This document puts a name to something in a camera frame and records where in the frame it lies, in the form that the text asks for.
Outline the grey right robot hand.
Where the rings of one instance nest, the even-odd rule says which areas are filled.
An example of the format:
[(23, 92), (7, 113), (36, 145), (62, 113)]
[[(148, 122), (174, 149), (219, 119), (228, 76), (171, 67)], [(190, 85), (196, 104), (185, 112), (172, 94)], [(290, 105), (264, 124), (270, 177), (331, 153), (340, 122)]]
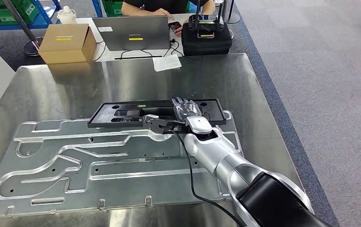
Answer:
[(172, 104), (176, 118), (190, 128), (194, 134), (206, 135), (212, 132), (212, 126), (208, 119), (204, 117), (193, 100), (187, 100), (180, 97), (173, 98)]

